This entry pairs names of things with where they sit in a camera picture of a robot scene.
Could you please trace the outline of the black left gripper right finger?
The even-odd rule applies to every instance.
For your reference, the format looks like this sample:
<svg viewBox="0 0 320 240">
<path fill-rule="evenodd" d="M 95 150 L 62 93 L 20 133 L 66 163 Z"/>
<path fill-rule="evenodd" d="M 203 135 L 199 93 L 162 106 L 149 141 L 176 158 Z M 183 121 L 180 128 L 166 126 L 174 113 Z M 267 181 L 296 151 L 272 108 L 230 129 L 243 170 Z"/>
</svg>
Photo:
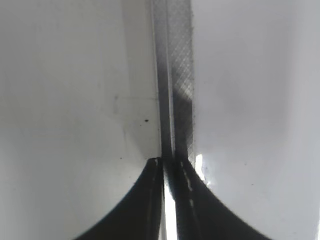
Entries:
<svg viewBox="0 0 320 240">
<path fill-rule="evenodd" d="M 188 160 L 168 164 L 179 240 L 267 240 L 229 210 L 200 179 Z"/>
</svg>

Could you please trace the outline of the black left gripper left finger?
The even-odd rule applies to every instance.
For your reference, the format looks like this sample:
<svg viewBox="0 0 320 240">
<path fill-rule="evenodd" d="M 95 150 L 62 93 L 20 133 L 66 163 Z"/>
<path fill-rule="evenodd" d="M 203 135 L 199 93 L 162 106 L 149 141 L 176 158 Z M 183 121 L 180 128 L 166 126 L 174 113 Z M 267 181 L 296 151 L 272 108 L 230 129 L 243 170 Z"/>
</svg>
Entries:
<svg viewBox="0 0 320 240">
<path fill-rule="evenodd" d="M 162 218 L 164 171 L 161 158 L 147 161 L 122 201 L 79 240 L 158 240 Z"/>
</svg>

